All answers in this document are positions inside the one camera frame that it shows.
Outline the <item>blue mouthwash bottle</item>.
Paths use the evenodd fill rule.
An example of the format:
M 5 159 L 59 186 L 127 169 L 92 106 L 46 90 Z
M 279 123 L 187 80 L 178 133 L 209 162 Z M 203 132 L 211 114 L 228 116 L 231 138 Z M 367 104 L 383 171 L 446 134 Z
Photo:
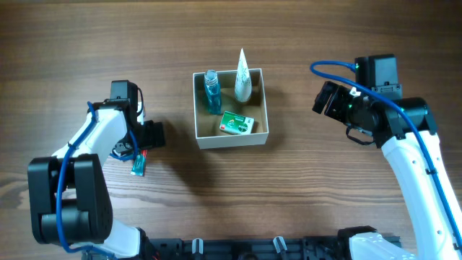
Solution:
M 221 85 L 215 70 L 208 70 L 204 75 L 204 89 L 208 100 L 208 109 L 211 114 L 222 113 Z

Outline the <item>white cardboard box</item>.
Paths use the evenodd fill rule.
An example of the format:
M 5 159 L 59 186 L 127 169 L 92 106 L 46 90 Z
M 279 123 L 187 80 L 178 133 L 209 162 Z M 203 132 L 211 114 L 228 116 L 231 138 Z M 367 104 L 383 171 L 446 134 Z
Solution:
M 236 71 L 217 72 L 221 84 L 222 110 L 255 120 L 251 133 L 232 135 L 219 129 L 221 115 L 208 111 L 207 96 L 204 87 L 204 73 L 193 74 L 193 108 L 195 118 L 195 136 L 200 149 L 223 147 L 242 147 L 265 144 L 269 135 L 269 120 L 266 107 L 266 93 L 261 69 L 250 69 L 252 94 L 247 103 L 235 99 Z

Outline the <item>red green toothpaste tube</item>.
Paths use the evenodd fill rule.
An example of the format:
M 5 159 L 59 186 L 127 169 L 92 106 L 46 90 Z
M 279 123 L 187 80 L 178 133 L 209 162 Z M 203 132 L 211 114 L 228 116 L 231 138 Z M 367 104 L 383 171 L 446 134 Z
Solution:
M 146 161 L 147 161 L 147 151 L 142 150 L 136 156 L 133 167 L 131 169 L 131 175 L 143 177 L 145 173 Z

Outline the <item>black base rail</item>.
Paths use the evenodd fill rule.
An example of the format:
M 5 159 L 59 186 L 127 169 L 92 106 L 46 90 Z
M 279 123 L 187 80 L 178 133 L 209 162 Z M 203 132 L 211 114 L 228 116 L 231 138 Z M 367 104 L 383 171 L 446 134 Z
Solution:
M 347 241 L 331 236 L 250 240 L 151 239 L 134 259 L 349 259 Z

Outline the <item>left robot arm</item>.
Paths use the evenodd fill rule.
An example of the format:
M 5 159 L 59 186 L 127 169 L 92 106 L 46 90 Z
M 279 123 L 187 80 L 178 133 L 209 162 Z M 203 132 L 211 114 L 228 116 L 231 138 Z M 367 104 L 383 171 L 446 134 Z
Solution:
M 165 146 L 163 125 L 143 119 L 142 91 L 128 80 L 113 81 L 109 98 L 87 105 L 68 143 L 27 167 L 33 237 L 87 259 L 159 259 L 141 228 L 115 220 L 103 165 Z

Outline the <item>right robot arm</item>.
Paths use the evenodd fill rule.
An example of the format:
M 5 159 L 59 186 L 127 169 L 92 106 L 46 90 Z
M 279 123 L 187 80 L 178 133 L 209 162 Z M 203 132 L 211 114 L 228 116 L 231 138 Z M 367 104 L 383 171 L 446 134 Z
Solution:
M 313 111 L 341 122 L 348 131 L 372 137 L 398 181 L 417 242 L 417 255 L 386 241 L 371 227 L 343 229 L 345 259 L 460 259 L 461 208 L 446 173 L 437 125 L 427 102 L 404 98 L 393 54 L 332 61 L 355 74 L 350 80 L 319 71 L 325 78 Z

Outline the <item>green soap box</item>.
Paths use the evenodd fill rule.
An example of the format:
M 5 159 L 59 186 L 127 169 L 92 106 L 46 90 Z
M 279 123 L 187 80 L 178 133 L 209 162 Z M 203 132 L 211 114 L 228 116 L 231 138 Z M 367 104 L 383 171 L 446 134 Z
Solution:
M 219 130 L 231 135 L 246 135 L 253 130 L 255 119 L 225 111 L 219 123 Z

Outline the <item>white cream tube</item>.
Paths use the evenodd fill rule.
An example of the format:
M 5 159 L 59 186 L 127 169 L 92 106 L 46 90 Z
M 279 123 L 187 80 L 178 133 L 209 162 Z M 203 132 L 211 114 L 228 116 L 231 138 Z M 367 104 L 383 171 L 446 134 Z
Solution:
M 251 93 L 252 82 L 248 63 L 246 61 L 244 50 L 241 49 L 236 71 L 235 98 L 240 103 L 246 103 L 250 100 Z

